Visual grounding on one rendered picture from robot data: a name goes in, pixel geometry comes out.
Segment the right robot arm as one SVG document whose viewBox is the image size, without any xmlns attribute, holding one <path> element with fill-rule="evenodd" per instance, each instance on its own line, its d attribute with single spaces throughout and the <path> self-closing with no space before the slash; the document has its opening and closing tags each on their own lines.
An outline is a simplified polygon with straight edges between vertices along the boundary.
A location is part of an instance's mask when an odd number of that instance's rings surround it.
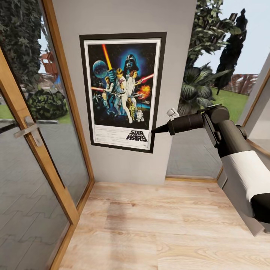
<svg viewBox="0 0 270 270">
<path fill-rule="evenodd" d="M 172 136 L 204 125 L 218 150 L 238 208 L 270 233 L 270 171 L 247 142 L 244 128 L 230 120 L 228 109 L 220 103 L 182 117 L 174 107 L 166 114 L 170 120 L 151 133 L 169 132 Z"/>
</svg>

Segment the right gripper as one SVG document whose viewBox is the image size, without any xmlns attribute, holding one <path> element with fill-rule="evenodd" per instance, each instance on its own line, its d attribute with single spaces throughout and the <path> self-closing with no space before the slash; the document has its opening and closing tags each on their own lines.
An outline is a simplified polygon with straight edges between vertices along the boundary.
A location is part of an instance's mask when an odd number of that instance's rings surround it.
<svg viewBox="0 0 270 270">
<path fill-rule="evenodd" d="M 160 126 L 151 133 L 166 133 L 169 132 L 170 136 L 175 135 L 178 132 L 185 132 L 192 130 L 189 115 L 174 118 L 174 120 L 169 120 L 166 125 Z"/>
</svg>

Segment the poster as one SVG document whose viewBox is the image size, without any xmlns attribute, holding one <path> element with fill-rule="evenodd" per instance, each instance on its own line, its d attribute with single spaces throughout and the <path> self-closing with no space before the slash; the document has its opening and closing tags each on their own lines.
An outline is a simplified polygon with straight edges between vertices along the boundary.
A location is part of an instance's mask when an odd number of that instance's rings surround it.
<svg viewBox="0 0 270 270">
<path fill-rule="evenodd" d="M 166 38 L 79 35 L 91 145 L 153 154 Z"/>
</svg>

